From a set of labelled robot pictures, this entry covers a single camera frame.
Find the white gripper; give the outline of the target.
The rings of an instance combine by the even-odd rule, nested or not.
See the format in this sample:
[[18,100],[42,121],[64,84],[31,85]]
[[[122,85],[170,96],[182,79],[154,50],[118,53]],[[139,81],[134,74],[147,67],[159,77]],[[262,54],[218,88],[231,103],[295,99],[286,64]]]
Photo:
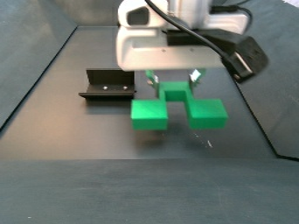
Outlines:
[[[205,45],[169,45],[166,32],[174,26],[157,14],[154,4],[189,28],[222,29],[242,34],[249,16],[241,12],[211,13],[213,0],[123,0],[118,7],[121,27],[117,35],[117,63],[126,71],[147,70],[147,83],[157,88],[154,70],[210,68],[222,65],[221,56]],[[206,69],[194,69],[190,86],[195,88]]]

